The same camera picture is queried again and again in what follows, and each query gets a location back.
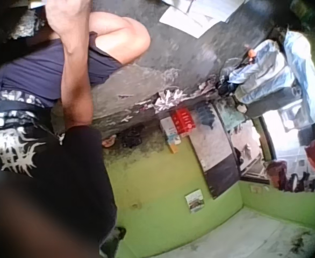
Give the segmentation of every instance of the electrical outlet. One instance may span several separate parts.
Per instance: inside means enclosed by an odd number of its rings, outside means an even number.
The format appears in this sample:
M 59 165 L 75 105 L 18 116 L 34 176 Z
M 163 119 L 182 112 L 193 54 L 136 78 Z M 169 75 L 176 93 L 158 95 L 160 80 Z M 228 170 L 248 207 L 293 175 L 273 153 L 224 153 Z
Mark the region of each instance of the electrical outlet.
M 250 186 L 250 192 L 255 193 L 255 194 L 261 194 L 262 192 L 262 187 L 258 186 L 258 185 L 251 185 Z

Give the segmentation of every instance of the green wall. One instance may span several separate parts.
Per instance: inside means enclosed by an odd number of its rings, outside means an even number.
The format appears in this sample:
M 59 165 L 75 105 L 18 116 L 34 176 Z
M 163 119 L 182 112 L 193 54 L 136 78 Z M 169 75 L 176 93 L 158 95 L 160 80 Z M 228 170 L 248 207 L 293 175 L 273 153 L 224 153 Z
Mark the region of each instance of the green wall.
M 251 192 L 251 185 L 260 186 L 261 192 Z M 244 206 L 275 218 L 315 228 L 314 192 L 282 192 L 272 187 L 265 188 L 264 185 L 244 181 L 240 181 L 239 186 Z
M 127 229 L 117 257 L 147 257 L 191 242 L 242 208 L 239 185 L 213 200 L 188 138 L 172 154 L 156 131 L 137 148 L 105 150 L 118 206 L 118 225 Z M 205 207 L 189 212 L 184 196 L 201 189 Z

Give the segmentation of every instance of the man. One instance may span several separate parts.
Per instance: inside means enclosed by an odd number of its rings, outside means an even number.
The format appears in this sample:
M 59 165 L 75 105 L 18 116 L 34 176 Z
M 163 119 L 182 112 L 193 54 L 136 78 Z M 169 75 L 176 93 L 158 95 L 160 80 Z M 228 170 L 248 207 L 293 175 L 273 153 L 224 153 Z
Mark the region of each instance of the man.
M 116 206 L 101 135 L 89 127 L 90 86 L 105 82 L 141 55 L 150 38 L 131 18 L 89 11 L 90 0 L 48 0 L 52 30 L 45 28 L 26 42 L 38 50 L 0 67 L 0 170 L 33 177 L 38 185 L 32 197 L 72 230 L 102 243 L 114 227 Z M 49 121 L 58 99 L 66 126 L 62 144 Z M 15 202 L 8 205 L 14 209 Z M 9 220 L 8 228 L 23 220 L 22 209 L 13 214 L 17 216 Z M 27 230 L 23 239 L 28 242 L 49 238 L 40 230 Z

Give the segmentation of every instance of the poster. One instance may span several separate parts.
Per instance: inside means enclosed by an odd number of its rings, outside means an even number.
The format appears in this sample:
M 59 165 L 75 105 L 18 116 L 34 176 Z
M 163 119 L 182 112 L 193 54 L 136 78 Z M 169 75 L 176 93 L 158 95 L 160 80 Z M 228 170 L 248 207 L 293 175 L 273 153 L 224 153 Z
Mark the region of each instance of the poster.
M 195 213 L 204 207 L 204 198 L 201 190 L 194 191 L 185 196 L 191 213 Z

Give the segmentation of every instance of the hand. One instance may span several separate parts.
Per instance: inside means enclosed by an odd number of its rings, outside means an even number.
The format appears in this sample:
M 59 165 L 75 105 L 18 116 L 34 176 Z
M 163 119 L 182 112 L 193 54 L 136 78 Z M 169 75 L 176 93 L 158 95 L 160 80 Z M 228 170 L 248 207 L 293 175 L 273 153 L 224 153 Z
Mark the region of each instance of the hand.
M 45 9 L 50 27 L 63 42 L 89 33 L 90 7 L 91 0 L 47 0 Z

